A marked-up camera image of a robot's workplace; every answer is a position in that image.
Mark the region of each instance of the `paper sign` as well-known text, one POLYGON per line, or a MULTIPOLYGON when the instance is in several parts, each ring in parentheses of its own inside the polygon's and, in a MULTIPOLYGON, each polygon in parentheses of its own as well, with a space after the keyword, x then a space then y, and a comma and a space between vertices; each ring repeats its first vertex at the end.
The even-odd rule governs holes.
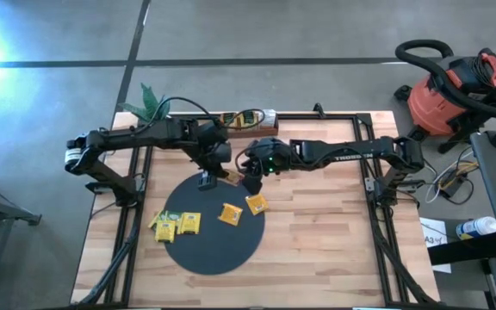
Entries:
MULTIPOLYGON (((420 223, 422 223, 422 231, 424 232, 426 247, 444 245, 447 243, 447 236, 445 236, 445 222, 441 220, 420 218, 420 223)), ((431 266, 431 268, 434 271, 451 273, 450 263, 431 266)))

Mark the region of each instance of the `white label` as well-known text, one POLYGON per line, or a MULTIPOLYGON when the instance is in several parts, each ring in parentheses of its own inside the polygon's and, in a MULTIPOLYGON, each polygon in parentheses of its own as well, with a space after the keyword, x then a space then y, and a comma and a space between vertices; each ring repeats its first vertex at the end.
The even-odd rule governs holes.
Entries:
POLYGON ((67 163, 70 160, 79 160, 81 157, 82 157, 82 149, 75 148, 75 149, 66 150, 65 163, 67 163))
MULTIPOLYGON (((422 231, 424 232, 426 247, 444 245, 447 243, 445 222, 420 218, 420 224, 422 225, 422 231)), ((451 265, 449 263, 431 266, 431 268, 434 271, 451 273, 451 265)))
MULTIPOLYGON (((365 158, 372 158, 372 154, 363 154, 365 158)), ((345 155, 345 156, 337 156, 334 159, 336 160, 353 160, 353 159, 360 159, 361 155, 345 155)))

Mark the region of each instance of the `green plant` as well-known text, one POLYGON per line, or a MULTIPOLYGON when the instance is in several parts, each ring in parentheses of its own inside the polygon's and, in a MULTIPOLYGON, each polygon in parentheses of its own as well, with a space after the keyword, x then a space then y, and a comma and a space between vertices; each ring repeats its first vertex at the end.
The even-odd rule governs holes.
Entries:
MULTIPOLYGON (((164 100, 164 96, 162 96, 162 98, 158 100, 156 96, 154 96, 154 92, 152 92, 152 87, 146 87, 146 85, 144 85, 143 83, 141 83, 141 89, 143 89, 143 104, 145 104, 144 108, 140 108, 125 102, 118 103, 118 105, 126 111, 129 111, 133 115, 137 116, 137 118, 139 118, 140 120, 149 122, 156 113, 158 105, 164 100)), ((170 113, 170 102, 166 102, 160 108, 158 113, 154 116, 154 120, 163 120, 168 115, 168 113, 170 113)))

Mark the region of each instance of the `red shop vacuum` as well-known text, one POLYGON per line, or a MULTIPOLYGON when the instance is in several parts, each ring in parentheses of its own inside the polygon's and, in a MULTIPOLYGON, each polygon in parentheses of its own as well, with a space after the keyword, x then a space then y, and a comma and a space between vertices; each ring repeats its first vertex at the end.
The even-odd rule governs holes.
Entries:
POLYGON ((496 55, 482 49, 476 57, 456 57, 438 40, 410 40, 395 49, 395 56, 430 73, 414 87, 403 85, 394 96, 408 103, 414 128, 409 137, 450 136, 438 151, 446 153, 459 142, 468 142, 490 118, 496 118, 496 55), (408 53, 428 47, 441 53, 438 62, 408 53))

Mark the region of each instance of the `spray can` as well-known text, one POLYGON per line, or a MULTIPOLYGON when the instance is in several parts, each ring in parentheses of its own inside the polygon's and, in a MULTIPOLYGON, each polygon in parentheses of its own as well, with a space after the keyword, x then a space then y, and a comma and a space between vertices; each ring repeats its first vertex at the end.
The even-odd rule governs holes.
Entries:
POLYGON ((477 238, 489 233, 496 233, 496 220, 491 216, 469 220, 456 226, 456 235, 460 240, 477 238))

